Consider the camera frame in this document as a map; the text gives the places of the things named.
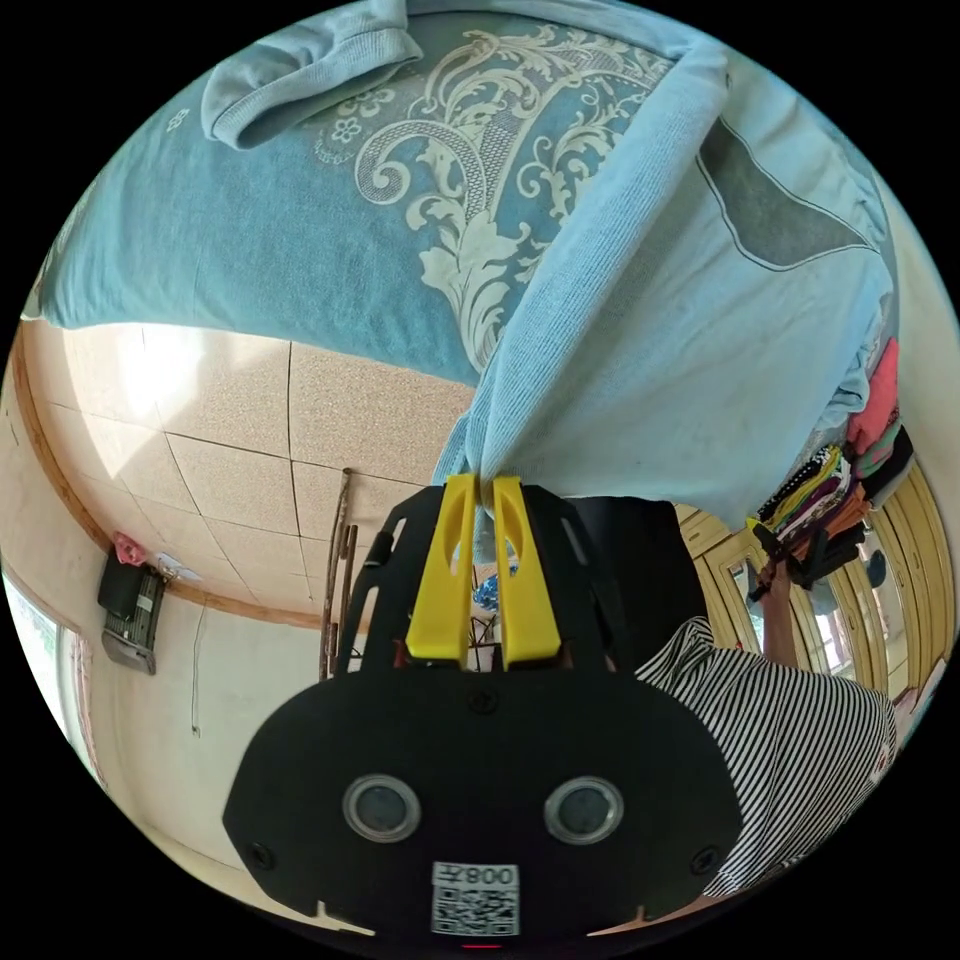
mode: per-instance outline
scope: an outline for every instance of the screw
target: screw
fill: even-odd
[[[690,872],[697,877],[703,876],[717,865],[719,859],[720,851],[716,847],[707,847],[690,861]]]
[[[253,865],[259,870],[273,869],[273,854],[262,843],[250,844],[250,856],[253,858]]]
[[[474,690],[467,697],[467,706],[474,712],[480,714],[493,713],[497,709],[500,698],[489,688]]]

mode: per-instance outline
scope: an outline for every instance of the striped shirt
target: striped shirt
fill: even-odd
[[[866,799],[896,752],[894,707],[883,694],[721,650],[700,617],[636,676],[697,715],[733,779],[743,829],[706,896],[737,893],[816,849]]]

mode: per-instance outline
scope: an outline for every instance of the qr code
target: qr code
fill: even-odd
[[[433,932],[509,937],[520,932],[519,890],[436,887]]]

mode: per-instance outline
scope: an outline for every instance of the pink object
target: pink object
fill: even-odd
[[[125,533],[113,535],[113,545],[117,551],[117,559],[121,563],[129,563],[133,567],[141,567],[147,559],[146,552],[139,543],[131,540]]]
[[[870,396],[866,409],[855,413],[847,426],[847,440],[862,456],[883,436],[890,414],[897,405],[897,363],[900,345],[891,337],[870,378]]]

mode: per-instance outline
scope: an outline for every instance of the camera lens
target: camera lens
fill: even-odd
[[[343,813],[353,830],[376,843],[405,840],[420,823],[420,803],[413,790],[395,777],[380,774],[350,785]]]
[[[547,830],[563,843],[585,846],[609,837],[623,817],[623,798],[613,784],[578,777],[558,787],[544,805]]]

